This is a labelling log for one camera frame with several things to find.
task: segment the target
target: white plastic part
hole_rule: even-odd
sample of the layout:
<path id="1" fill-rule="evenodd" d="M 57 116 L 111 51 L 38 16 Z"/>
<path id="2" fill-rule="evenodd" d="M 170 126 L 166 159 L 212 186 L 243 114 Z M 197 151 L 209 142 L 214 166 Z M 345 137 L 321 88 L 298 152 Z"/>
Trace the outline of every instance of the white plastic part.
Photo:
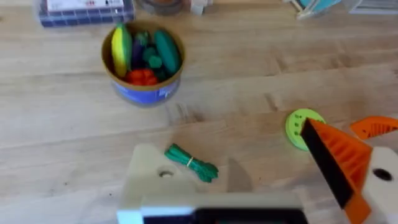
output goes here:
<path id="1" fill-rule="evenodd" d="M 366 223 L 398 223 L 398 155 L 393 150 L 373 148 L 362 195 L 372 210 Z"/>
<path id="2" fill-rule="evenodd" d="M 150 144 L 137 145 L 134 148 L 117 211 L 119 224 L 143 223 L 141 205 L 146 195 L 172 197 L 172 195 L 195 192 L 195 186 L 191 181 L 164 156 L 160 149 Z"/>
<path id="3" fill-rule="evenodd" d="M 143 224 L 144 217 L 190 215 L 198 208 L 296 208 L 298 197 L 271 194 L 199 194 L 160 149 L 140 144 L 134 149 L 117 210 L 119 224 Z"/>

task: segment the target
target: blue bowl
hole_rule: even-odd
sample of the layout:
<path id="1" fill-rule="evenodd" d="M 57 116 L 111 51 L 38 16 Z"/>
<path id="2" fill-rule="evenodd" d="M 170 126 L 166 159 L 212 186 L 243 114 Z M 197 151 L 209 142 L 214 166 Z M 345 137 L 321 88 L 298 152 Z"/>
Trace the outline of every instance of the blue bowl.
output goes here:
<path id="1" fill-rule="evenodd" d="M 102 60 L 108 75 L 113 80 L 116 91 L 128 101 L 142 106 L 151 106 L 167 98 L 170 98 L 178 89 L 180 76 L 185 61 L 185 51 L 181 39 L 167 28 L 156 24 L 155 22 L 132 21 L 126 23 L 128 31 L 134 35 L 136 32 L 149 31 L 153 37 L 153 33 L 158 29 L 166 30 L 177 44 L 180 52 L 182 65 L 178 72 L 172 75 L 166 81 L 152 86 L 138 86 L 127 83 L 118 78 L 114 72 L 112 59 L 111 42 L 114 29 L 106 36 L 102 44 Z"/>

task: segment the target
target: toy cucumber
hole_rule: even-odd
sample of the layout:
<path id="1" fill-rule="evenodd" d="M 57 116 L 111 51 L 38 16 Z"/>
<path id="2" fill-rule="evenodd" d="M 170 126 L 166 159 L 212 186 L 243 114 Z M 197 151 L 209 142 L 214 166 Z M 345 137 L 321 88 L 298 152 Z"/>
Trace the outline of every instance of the toy cucumber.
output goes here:
<path id="1" fill-rule="evenodd" d="M 132 39 L 124 24 L 117 24 L 112 36 L 112 57 L 116 75 L 124 77 L 130 71 Z"/>
<path id="2" fill-rule="evenodd" d="M 157 30 L 154 39 L 167 73 L 174 75 L 181 67 L 181 59 L 173 38 L 166 31 Z"/>

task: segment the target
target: green toy cucumber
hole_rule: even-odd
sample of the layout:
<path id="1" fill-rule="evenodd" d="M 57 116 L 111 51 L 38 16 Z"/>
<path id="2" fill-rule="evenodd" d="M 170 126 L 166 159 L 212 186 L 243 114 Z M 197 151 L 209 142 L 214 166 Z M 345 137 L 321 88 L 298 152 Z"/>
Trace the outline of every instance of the green toy cucumber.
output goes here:
<path id="1" fill-rule="evenodd" d="M 166 31 L 157 30 L 154 39 L 167 73 L 174 75 L 181 67 L 181 58 L 173 38 Z"/>

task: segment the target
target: green plastic gear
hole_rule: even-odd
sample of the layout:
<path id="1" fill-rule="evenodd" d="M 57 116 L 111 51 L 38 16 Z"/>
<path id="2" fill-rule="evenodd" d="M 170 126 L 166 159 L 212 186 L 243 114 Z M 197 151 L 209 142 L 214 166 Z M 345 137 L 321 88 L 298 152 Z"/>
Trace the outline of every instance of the green plastic gear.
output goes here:
<path id="1" fill-rule="evenodd" d="M 300 133 L 303 128 L 304 121 L 311 118 L 322 123 L 325 120 L 315 111 L 310 109 L 298 109 L 291 113 L 286 119 L 286 135 L 290 142 L 297 148 L 308 151 L 308 147 L 301 137 Z"/>

